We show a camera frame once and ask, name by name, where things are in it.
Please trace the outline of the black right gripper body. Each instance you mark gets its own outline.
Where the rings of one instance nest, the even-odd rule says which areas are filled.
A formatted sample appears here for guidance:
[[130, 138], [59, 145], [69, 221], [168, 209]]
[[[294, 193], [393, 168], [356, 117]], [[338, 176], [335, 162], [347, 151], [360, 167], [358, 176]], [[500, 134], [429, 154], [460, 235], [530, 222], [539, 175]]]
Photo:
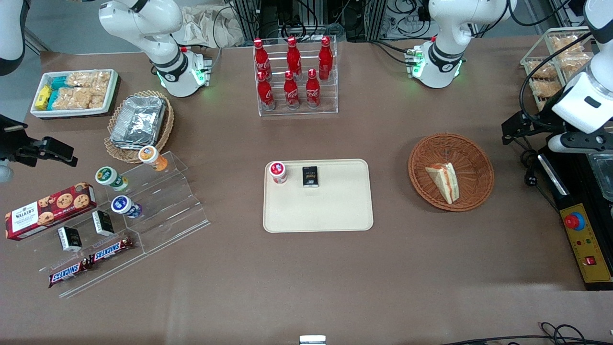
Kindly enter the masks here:
[[31, 144], [25, 129], [27, 124], [0, 115], [0, 160], [13, 160], [17, 152]]

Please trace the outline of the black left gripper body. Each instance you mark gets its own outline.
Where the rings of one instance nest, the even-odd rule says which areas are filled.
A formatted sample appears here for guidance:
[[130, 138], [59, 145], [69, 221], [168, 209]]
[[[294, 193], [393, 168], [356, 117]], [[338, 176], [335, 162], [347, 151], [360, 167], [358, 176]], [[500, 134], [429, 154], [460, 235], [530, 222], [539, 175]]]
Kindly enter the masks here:
[[559, 116], [556, 114], [539, 114], [528, 116], [524, 115], [524, 118], [529, 124], [529, 129], [524, 134], [524, 137], [530, 137], [540, 134], [547, 134], [548, 138], [559, 133]]

